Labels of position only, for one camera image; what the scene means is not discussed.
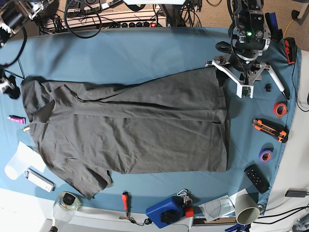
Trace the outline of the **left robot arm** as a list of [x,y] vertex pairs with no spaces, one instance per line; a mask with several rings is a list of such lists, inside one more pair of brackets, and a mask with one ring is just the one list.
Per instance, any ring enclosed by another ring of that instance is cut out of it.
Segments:
[[263,14],[262,0],[228,0],[227,8],[232,23],[228,30],[230,42],[218,42],[215,48],[224,56],[214,58],[223,67],[223,73],[216,71],[219,86],[229,78],[228,68],[241,72],[236,83],[251,85],[263,70],[271,71],[269,64],[258,62],[257,58],[270,45],[271,33]]

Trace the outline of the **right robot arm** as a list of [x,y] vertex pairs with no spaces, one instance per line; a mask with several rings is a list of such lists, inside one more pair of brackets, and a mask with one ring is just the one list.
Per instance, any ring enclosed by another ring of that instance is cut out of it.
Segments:
[[0,9],[1,48],[18,32],[22,31],[23,33],[23,43],[16,58],[0,66],[0,92],[7,94],[11,99],[18,99],[20,97],[20,89],[16,85],[16,75],[11,74],[7,76],[5,72],[19,60],[25,48],[28,38],[25,24],[34,20],[51,3],[51,0],[9,0]]

